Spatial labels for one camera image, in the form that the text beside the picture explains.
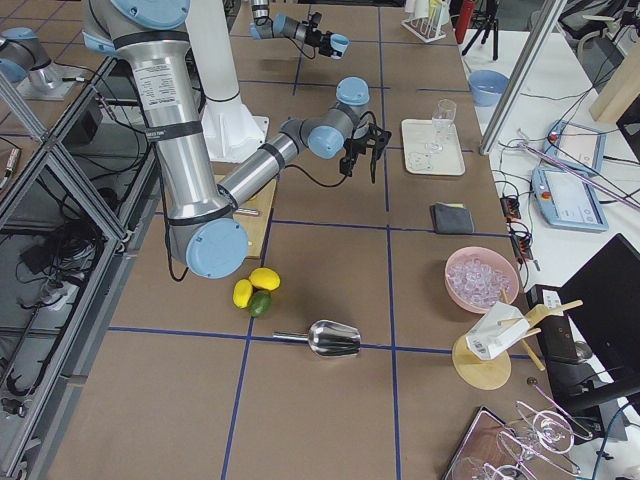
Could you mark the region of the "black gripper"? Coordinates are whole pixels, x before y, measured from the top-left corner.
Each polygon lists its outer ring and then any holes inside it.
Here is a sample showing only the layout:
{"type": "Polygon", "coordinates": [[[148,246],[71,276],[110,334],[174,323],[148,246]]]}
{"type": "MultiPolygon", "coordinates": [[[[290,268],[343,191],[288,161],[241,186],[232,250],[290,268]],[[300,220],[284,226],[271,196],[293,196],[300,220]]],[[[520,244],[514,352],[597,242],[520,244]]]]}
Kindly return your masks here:
{"type": "Polygon", "coordinates": [[[323,33],[318,29],[321,20],[322,14],[319,12],[314,12],[308,16],[304,22],[304,43],[318,50],[322,50],[322,54],[328,58],[340,59],[342,52],[332,48],[330,42],[344,43],[345,36],[330,31],[323,33]]]}
{"type": "Polygon", "coordinates": [[[369,171],[372,183],[376,182],[377,164],[391,139],[391,132],[376,123],[369,122],[364,134],[358,138],[348,137],[344,142],[345,155],[339,161],[339,171],[344,176],[352,176],[356,158],[371,150],[369,171]]]}

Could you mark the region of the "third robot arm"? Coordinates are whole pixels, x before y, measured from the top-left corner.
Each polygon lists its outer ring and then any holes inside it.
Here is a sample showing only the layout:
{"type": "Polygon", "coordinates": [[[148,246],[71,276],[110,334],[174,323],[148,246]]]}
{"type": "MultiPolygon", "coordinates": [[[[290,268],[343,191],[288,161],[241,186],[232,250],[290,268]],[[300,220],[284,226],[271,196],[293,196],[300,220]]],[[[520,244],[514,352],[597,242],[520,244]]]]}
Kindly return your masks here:
{"type": "Polygon", "coordinates": [[[35,32],[16,27],[1,32],[1,72],[30,100],[62,101],[85,70],[55,63],[35,32]]]}

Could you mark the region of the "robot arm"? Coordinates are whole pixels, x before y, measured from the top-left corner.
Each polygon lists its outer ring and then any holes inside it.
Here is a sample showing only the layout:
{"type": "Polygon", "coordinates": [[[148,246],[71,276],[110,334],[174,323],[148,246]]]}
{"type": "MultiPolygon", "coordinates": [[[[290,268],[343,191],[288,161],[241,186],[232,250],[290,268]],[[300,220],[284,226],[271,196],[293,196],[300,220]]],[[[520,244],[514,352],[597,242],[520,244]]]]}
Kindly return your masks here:
{"type": "Polygon", "coordinates": [[[238,207],[304,151],[344,164],[390,140],[358,77],[341,80],[321,116],[285,121],[266,138],[243,104],[219,1],[87,1],[86,46],[126,61],[147,120],[145,135],[171,198],[165,242],[171,260],[205,278],[236,271],[248,237],[238,207]]]}
{"type": "Polygon", "coordinates": [[[250,5],[253,22],[249,30],[256,40],[286,38],[292,42],[299,42],[301,51],[304,51],[305,46],[311,47],[311,58],[320,54],[334,60],[341,59],[350,45],[346,36],[331,31],[322,32],[319,29],[322,20],[320,12],[309,14],[305,20],[296,20],[281,13],[272,17],[269,0],[253,0],[250,5]]]}

